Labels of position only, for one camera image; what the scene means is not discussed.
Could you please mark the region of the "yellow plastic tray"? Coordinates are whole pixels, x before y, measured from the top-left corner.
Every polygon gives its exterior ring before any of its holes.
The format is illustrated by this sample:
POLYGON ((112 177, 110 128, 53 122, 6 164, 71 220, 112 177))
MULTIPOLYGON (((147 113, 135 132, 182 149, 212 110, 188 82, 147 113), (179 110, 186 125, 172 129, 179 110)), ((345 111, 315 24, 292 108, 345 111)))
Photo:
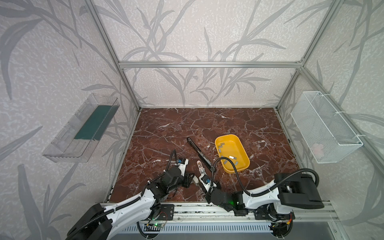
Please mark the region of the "yellow plastic tray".
POLYGON ((230 159, 238 172, 244 171, 250 166, 250 159, 236 135, 229 134, 217 137, 215 146, 219 157, 230 159))

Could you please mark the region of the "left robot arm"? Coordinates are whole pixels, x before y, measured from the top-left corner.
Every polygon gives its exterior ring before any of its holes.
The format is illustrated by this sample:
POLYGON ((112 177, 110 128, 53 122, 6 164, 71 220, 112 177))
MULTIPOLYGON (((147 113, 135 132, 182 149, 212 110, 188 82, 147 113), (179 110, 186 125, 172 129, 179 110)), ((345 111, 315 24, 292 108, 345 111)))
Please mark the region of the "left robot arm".
POLYGON ((161 203, 179 187, 188 188, 194 173, 186 172, 186 164, 178 164, 150 181, 144 190, 114 205, 95 204, 67 233, 68 240, 110 240, 126 227, 156 217, 161 203))

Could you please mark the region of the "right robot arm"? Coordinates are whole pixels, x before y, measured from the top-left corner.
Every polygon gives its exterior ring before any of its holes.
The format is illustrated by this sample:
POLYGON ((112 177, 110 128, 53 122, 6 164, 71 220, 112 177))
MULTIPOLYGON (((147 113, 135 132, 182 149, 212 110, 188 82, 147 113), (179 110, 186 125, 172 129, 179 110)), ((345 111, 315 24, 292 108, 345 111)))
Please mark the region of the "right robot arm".
POLYGON ((294 208, 318 210, 324 208, 318 192, 319 175, 312 169, 299 169, 293 173, 275 174, 270 183, 235 193, 224 192, 218 181, 213 182, 201 174, 199 184, 207 203, 214 204, 235 216, 253 212, 257 220, 272 222, 290 219, 294 208))

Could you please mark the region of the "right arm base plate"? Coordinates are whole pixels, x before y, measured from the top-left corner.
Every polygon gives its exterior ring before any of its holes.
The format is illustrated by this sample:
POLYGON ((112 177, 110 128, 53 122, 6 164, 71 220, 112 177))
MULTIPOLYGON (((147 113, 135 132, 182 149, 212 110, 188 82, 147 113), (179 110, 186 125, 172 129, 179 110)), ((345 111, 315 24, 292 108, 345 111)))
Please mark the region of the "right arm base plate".
POLYGON ((263 206, 254 210, 254 217, 256 220, 268 220, 271 222, 277 221, 277 219, 270 214, 267 208, 263 206))

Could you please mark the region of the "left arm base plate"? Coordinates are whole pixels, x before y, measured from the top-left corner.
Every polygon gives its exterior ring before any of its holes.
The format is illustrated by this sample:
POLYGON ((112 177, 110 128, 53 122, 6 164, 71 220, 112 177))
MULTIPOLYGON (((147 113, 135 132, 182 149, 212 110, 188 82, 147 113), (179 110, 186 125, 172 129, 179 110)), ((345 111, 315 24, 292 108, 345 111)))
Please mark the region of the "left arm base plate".
POLYGON ((160 204, 153 208, 152 220, 171 221, 175 212, 174 204, 160 204))

